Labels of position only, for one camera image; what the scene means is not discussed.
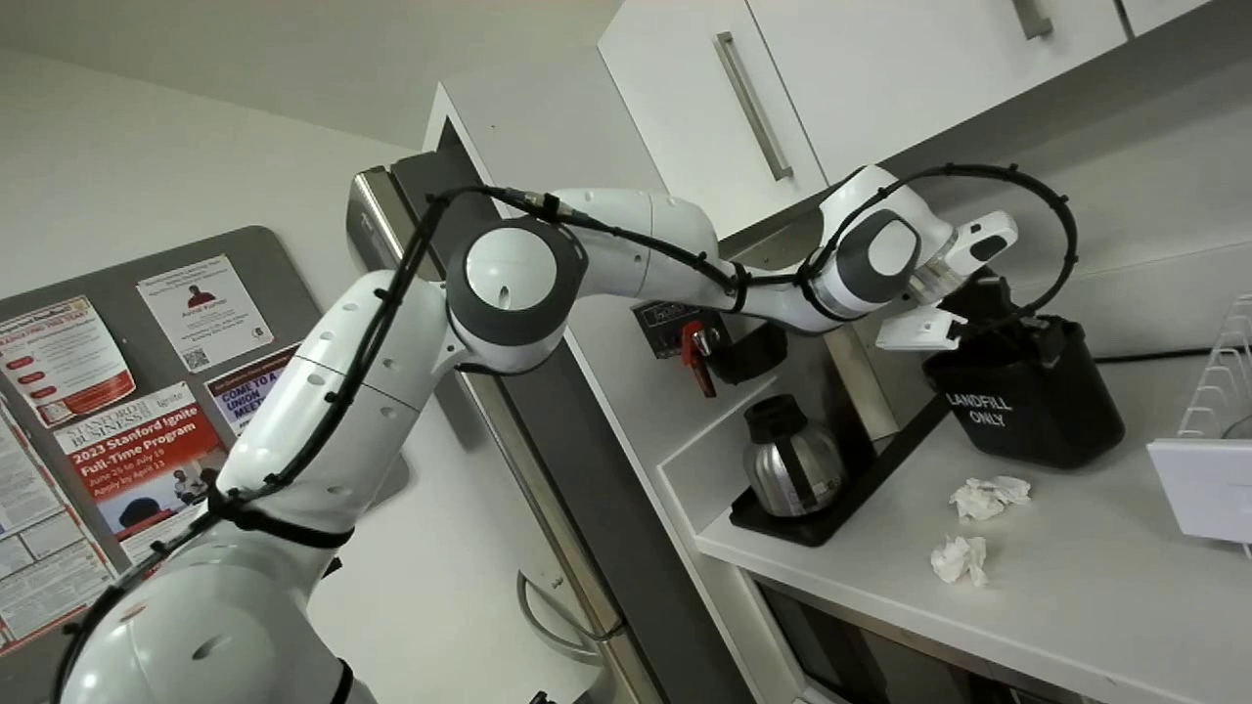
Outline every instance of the white countertop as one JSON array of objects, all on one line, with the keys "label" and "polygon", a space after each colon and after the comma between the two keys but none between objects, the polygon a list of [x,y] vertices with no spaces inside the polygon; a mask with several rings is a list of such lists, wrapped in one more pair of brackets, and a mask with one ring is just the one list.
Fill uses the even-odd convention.
[{"label": "white countertop", "polygon": [[[799,547],[730,517],[696,547],[830,607],[944,642],[1112,704],[1252,701],[1252,558],[1187,542],[1146,442],[1170,436],[1203,364],[1105,367],[1129,439],[1079,472],[977,453],[957,420],[825,543]],[[967,479],[1030,479],[1033,506],[964,530]],[[990,536],[990,586],[944,586],[944,536]]]}]

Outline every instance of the white cabinet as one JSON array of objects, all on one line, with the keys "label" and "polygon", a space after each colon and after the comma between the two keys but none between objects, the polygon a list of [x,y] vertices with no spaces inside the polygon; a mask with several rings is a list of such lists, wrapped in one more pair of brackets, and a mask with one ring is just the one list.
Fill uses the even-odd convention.
[{"label": "white cabinet", "polygon": [[667,187],[720,234],[825,183],[745,0],[625,0],[598,50]]},{"label": "white cabinet", "polygon": [[1121,44],[1112,0],[749,0],[825,175],[885,160]]},{"label": "white cabinet", "polygon": [[1129,19],[1135,34],[1146,34],[1193,10],[1204,10],[1208,0],[1125,0],[1129,6]]}]

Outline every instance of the sign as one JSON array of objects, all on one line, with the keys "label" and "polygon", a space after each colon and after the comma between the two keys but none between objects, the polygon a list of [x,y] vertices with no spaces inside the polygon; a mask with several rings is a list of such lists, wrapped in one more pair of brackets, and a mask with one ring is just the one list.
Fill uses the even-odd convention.
[{"label": "sign", "polygon": [[88,296],[0,321],[0,364],[42,428],[88,420],[136,386]]},{"label": "sign", "polygon": [[277,349],[254,364],[242,364],[211,382],[208,397],[221,407],[225,424],[242,436],[242,428],[263,411],[271,386],[277,382],[284,367],[299,355],[299,349]]},{"label": "sign", "polygon": [[0,403],[0,654],[72,617],[110,579],[110,558]]},{"label": "sign", "polygon": [[63,428],[57,442],[130,558],[166,542],[173,531],[169,522],[205,502],[205,469],[225,467],[221,436],[190,382]]},{"label": "sign", "polygon": [[190,372],[226,364],[274,341],[225,256],[144,277],[136,291]]}]

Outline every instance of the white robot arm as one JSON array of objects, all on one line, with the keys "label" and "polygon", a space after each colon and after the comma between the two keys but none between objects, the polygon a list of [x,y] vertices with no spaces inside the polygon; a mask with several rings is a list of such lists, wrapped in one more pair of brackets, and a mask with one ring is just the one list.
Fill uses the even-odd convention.
[{"label": "white robot arm", "polygon": [[[195,530],[88,617],[59,698],[374,701],[314,633],[304,599],[387,483],[393,462],[375,457],[401,453],[448,372],[539,364],[578,296],[684,303],[825,334],[916,293],[920,313],[889,341],[957,349],[958,321],[934,303],[1017,242],[1013,220],[946,229],[891,183],[882,169],[847,180],[824,205],[824,256],[783,274],[720,264],[709,220],[671,195],[495,192],[526,216],[467,242],[448,285],[411,283],[418,256],[407,256],[323,319],[230,450]],[[358,175],[350,229],[430,239],[383,169]]]}]

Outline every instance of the kettle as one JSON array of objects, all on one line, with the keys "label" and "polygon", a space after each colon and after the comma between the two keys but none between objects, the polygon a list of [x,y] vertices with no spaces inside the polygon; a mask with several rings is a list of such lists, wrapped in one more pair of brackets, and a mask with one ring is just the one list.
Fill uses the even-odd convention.
[{"label": "kettle", "polygon": [[833,439],[792,397],[749,407],[750,491],[762,512],[795,522],[824,512],[847,483]]}]

